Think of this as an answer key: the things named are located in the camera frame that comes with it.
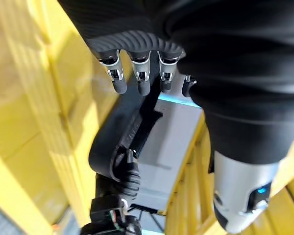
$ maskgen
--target wire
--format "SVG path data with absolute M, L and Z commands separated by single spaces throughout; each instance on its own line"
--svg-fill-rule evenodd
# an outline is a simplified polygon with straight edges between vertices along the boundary
M 143 211 L 141 211 L 141 212 L 139 213 L 139 218 L 138 218 L 138 221 L 141 221 L 142 214 L 143 214 Z
M 112 222 L 113 222 L 114 227 L 115 227 L 117 230 L 122 231 L 123 229 L 120 228 L 119 224 L 117 223 L 116 213 L 115 213 L 113 210 L 111 210 L 111 211 L 109 211 L 109 212 L 110 212 L 111 220 L 112 220 Z
M 149 213 L 150 214 L 150 216 L 151 216 L 151 218 L 153 219 L 153 221 L 156 223 L 156 225 L 158 226 L 158 228 L 162 231 L 162 232 L 164 232 L 165 230 L 162 228 L 162 226 L 161 226 L 161 224 L 158 222 L 158 220 L 155 218 L 155 216 L 153 215 L 153 214 L 151 214 L 151 213 Z

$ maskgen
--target black cable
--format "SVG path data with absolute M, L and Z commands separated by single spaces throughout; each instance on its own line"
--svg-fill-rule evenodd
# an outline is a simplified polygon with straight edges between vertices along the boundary
M 143 214 L 143 211 L 141 211 L 141 212 L 139 213 L 139 218 L 138 218 L 138 221 L 141 221 L 142 214 Z
M 158 222 L 158 220 L 155 218 L 155 216 L 153 215 L 153 214 L 151 214 L 151 213 L 149 213 L 150 214 L 150 216 L 151 216 L 151 218 L 153 219 L 153 221 L 156 223 L 156 225 L 158 226 L 158 228 L 162 231 L 162 232 L 164 232 L 165 230 L 162 228 L 162 226 L 161 226 L 161 224 Z

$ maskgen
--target blue led light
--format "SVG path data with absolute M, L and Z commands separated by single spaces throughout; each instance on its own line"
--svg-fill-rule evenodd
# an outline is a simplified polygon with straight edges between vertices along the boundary
M 259 189 L 257 189 L 257 191 L 258 191 L 259 193 L 264 193 L 264 192 L 266 192 L 267 190 L 266 190 L 265 188 L 259 188 Z
M 175 98 L 174 96 L 163 94 L 163 93 L 160 93 L 159 99 L 173 102 L 173 103 L 177 103 L 177 104 L 184 104 L 184 105 L 189 105 L 189 106 L 194 106 L 194 107 L 200 108 L 191 99 L 190 100 L 181 100 L 181 99 Z

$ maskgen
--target silver metal cylinder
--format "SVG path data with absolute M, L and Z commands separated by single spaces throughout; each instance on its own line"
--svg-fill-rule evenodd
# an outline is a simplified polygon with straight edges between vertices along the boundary
M 147 60 L 144 62 L 132 61 L 133 71 L 136 76 L 136 80 L 139 82 L 147 82 L 149 80 L 150 53 L 151 51 L 149 52 Z
M 107 74 L 110 76 L 112 81 L 121 81 L 124 78 L 122 61 L 119 56 L 119 50 L 117 50 L 117 60 L 113 64 L 105 64 L 100 62 L 107 69 Z
M 268 206 L 278 167 L 279 163 L 248 164 L 214 152 L 215 214 L 227 232 L 240 233 Z
M 161 58 L 161 55 L 159 52 L 158 52 L 158 55 L 159 55 L 159 67 L 160 67 L 159 72 L 160 72 L 161 80 L 163 82 L 164 81 L 171 82 L 176 71 L 176 64 L 177 64 L 178 58 L 176 59 L 176 61 L 172 63 L 165 63 L 163 58 Z

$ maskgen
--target ribbed black rubber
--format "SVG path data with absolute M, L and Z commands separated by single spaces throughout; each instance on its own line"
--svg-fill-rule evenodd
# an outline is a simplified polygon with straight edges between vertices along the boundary
M 140 1 L 59 0 L 59 3 L 95 55 L 112 49 L 182 51 L 182 47 L 153 33 Z
M 116 193 L 124 198 L 130 206 L 132 200 L 137 197 L 141 184 L 138 164 L 132 150 L 127 150 L 122 163 L 115 171 L 116 176 L 120 179 L 120 182 L 114 184 Z

